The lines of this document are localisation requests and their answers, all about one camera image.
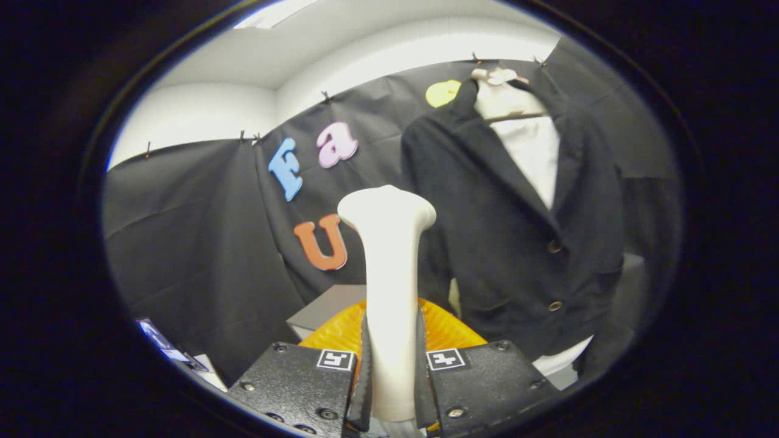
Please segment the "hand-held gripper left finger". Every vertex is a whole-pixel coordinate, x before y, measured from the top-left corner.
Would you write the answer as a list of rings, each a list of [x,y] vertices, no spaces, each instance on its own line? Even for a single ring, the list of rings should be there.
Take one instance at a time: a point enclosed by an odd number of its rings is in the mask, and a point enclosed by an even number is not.
[[[275,342],[228,395],[275,422],[317,437],[358,437],[372,410],[366,304],[340,311],[300,344]]]

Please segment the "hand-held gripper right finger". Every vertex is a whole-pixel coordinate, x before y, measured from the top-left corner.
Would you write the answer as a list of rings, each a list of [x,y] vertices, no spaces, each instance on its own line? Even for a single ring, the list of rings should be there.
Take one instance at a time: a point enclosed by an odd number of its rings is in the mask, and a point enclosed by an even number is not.
[[[420,299],[416,418],[429,437],[499,437],[559,401],[560,391],[510,341],[485,341]]]

